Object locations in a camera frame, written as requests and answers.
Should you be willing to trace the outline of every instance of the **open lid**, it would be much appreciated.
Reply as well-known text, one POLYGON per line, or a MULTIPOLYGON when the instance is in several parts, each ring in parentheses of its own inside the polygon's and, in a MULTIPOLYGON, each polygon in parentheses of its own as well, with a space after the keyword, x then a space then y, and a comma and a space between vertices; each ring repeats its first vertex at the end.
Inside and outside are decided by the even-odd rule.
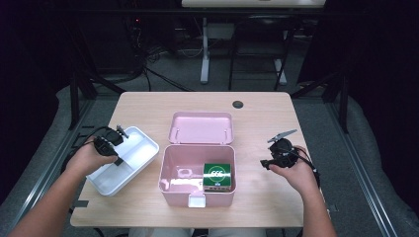
POLYGON ((169 140, 174 144, 230 144, 231 114, 222 112, 178 112, 173 115, 169 140))

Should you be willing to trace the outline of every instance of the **person's left hand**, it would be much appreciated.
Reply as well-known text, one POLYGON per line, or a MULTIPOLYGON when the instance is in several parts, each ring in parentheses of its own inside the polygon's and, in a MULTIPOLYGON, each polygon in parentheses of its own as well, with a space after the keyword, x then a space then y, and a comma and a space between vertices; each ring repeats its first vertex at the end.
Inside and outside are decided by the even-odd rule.
POLYGON ((93 144, 94 137, 89 137, 86 143, 68 161, 66 172, 70 172, 80 177, 86 177, 101 166, 117 161, 117 156, 100 155, 93 144))

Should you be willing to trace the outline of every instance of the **green box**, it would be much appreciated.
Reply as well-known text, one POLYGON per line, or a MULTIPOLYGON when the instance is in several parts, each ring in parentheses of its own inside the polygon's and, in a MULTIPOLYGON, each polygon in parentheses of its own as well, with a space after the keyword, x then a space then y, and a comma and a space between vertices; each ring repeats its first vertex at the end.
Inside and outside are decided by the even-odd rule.
POLYGON ((204 164, 203 186, 206 192, 229 192, 231 189, 231 165, 204 164))

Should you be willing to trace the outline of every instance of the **forearm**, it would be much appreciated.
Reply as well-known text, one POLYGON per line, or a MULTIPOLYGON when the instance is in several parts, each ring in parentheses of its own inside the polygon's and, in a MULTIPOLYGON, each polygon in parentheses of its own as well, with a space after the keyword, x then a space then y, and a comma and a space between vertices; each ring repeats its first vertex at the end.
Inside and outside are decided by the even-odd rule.
POLYGON ((60 236, 83 177, 64 172, 9 236, 60 236))
POLYGON ((302 201, 304 204, 303 236, 337 236, 321 192, 316 190, 302 195, 302 201))

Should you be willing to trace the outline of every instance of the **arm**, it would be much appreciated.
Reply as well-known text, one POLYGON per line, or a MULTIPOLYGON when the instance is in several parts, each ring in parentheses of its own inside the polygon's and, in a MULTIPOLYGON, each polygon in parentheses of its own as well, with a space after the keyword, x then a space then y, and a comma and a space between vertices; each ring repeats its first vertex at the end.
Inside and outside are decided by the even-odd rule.
POLYGON ((99 167, 116 160, 116 156, 99 155, 93 143, 82 146, 61 176, 9 236, 59 236, 80 183, 99 167))
POLYGON ((269 168, 276 174, 287 179, 290 185, 295 188, 302 198, 304 205, 303 213, 303 236, 337 236, 330 220, 314 175, 310 167, 300 159, 291 168, 281 168, 270 165, 269 168))

